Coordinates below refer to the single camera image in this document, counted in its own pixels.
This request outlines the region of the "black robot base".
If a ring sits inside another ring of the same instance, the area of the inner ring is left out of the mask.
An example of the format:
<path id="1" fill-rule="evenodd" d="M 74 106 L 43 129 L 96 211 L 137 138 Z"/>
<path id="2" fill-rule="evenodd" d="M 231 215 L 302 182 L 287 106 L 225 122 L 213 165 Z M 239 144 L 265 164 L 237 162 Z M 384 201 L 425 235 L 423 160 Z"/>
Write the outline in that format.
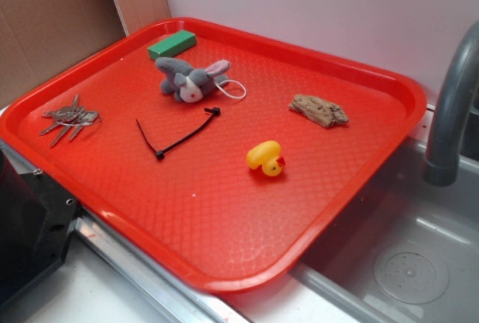
<path id="1" fill-rule="evenodd" d="M 64 264 L 79 201 L 46 173 L 1 154 L 1 310 Z"/>

